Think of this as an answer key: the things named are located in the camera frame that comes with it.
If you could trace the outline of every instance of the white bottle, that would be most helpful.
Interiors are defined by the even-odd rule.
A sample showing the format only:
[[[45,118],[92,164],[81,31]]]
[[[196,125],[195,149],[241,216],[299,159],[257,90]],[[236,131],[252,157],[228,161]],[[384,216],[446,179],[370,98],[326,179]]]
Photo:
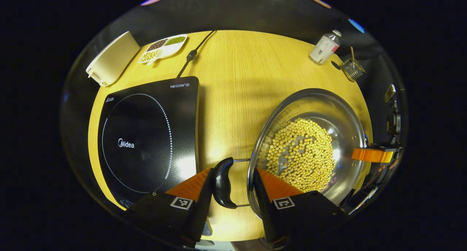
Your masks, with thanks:
[[[313,63],[322,65],[340,46],[341,36],[342,34],[337,30],[333,30],[332,33],[329,34],[324,34],[310,52],[308,58],[310,58]]]

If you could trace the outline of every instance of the round table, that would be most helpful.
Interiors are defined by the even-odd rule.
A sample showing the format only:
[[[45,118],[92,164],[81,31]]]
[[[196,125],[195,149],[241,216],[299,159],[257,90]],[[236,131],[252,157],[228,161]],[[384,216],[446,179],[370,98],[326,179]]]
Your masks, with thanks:
[[[176,55],[157,60],[150,66],[138,63],[148,47],[142,46],[120,78],[109,87],[99,89],[88,129],[89,157],[93,169],[100,168],[97,137],[105,97],[132,86],[175,78],[187,54],[208,33],[188,34],[185,45]],[[270,113],[284,98],[306,88],[322,88],[342,97],[360,118],[368,141],[372,143],[370,116],[357,83],[350,82],[342,70],[331,63],[342,63],[335,54],[322,66],[312,63],[308,59],[312,48],[312,44],[301,40],[242,30],[219,30],[204,42],[195,60],[182,74],[182,77],[196,76],[200,80],[200,170],[214,167],[227,157],[249,158]],[[365,163],[355,188],[362,186],[369,167],[370,164]],[[235,163],[230,169],[231,199],[237,205],[248,203],[247,169],[248,162]],[[96,178],[98,183],[102,183],[99,177]],[[208,220],[212,235],[202,236],[202,239],[243,241],[264,236],[262,221],[248,206],[228,209],[212,199]]]

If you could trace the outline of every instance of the induction cooktop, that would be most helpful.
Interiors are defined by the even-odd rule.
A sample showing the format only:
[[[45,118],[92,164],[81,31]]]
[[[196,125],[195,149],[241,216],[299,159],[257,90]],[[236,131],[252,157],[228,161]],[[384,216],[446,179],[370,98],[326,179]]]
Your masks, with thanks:
[[[124,208],[197,173],[199,81],[173,78],[107,95],[99,121],[105,183]]]

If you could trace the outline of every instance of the bottle label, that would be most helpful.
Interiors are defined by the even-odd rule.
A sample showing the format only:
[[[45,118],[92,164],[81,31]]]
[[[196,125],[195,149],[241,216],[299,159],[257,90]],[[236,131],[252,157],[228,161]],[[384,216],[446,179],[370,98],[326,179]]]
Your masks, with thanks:
[[[310,53],[310,57],[323,64],[339,46],[330,38],[323,36]]]

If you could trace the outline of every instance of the black cable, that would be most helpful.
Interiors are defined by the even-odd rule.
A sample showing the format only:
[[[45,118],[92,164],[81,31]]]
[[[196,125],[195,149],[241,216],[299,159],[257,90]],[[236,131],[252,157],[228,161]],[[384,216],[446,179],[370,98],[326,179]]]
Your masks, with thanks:
[[[185,68],[187,67],[188,63],[190,63],[190,61],[194,60],[196,55],[198,54],[197,50],[198,48],[204,43],[204,41],[212,34],[214,33],[215,30],[211,31],[204,39],[203,41],[192,51],[190,51],[190,53],[188,53],[187,57],[186,57],[186,62],[185,62],[185,65],[183,65],[183,68],[182,70],[180,70],[180,73],[178,73],[177,75],[177,78],[180,78],[180,76],[182,75],[183,71],[185,70]]]

